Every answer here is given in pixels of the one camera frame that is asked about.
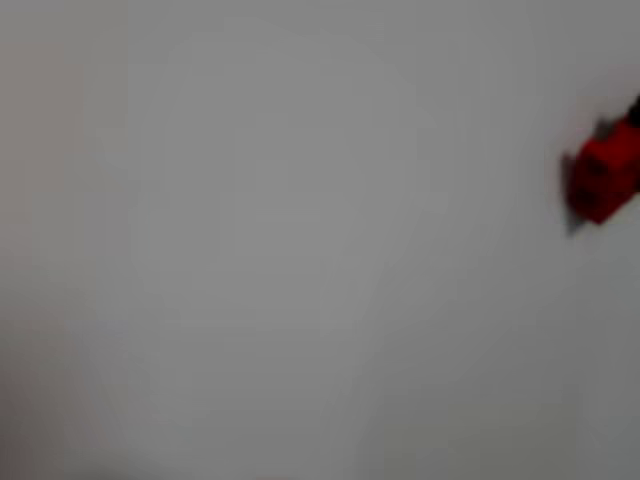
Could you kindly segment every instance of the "red plastic piece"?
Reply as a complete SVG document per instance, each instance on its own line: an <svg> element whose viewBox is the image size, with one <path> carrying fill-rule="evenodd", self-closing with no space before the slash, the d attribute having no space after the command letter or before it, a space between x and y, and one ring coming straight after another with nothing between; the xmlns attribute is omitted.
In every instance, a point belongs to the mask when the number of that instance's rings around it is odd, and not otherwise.
<svg viewBox="0 0 640 480"><path fill-rule="evenodd" d="M602 224L639 186L640 128L627 116L604 138L594 137L584 145L569 176L567 200L580 217Z"/></svg>

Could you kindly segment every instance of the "white background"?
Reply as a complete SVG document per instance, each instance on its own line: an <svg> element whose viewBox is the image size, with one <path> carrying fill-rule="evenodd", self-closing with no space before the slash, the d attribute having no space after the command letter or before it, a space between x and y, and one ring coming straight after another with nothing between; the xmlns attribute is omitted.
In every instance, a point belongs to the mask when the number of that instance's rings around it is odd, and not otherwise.
<svg viewBox="0 0 640 480"><path fill-rule="evenodd" d="M640 4L0 13L8 478L640 475L640 210L559 190Z"/></svg>

